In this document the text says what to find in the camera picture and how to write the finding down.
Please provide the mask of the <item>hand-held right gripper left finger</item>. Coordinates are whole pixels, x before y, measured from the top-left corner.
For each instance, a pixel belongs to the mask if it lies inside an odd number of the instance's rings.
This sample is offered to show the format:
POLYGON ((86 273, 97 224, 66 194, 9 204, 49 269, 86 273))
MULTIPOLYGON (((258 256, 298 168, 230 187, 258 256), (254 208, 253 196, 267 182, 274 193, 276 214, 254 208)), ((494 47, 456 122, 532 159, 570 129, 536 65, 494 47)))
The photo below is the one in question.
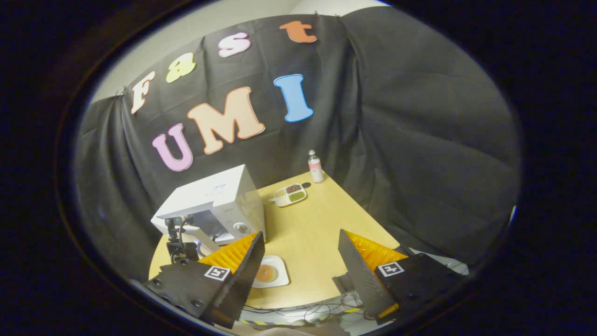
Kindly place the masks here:
POLYGON ((143 291, 170 310, 232 328, 240 318, 265 252, 264 234, 254 232, 193 260, 162 266, 143 291))

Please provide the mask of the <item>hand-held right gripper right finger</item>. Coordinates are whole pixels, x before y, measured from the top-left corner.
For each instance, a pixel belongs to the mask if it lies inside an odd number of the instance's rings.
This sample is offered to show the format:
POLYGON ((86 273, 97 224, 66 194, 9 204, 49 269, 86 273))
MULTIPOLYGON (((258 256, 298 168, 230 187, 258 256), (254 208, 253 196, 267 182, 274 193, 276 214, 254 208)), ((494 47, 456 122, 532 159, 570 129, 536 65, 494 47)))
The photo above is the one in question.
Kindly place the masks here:
POLYGON ((426 313, 465 280, 427 254, 403 254, 346 230, 339 233, 338 250, 349 290, 379 324, 426 313))

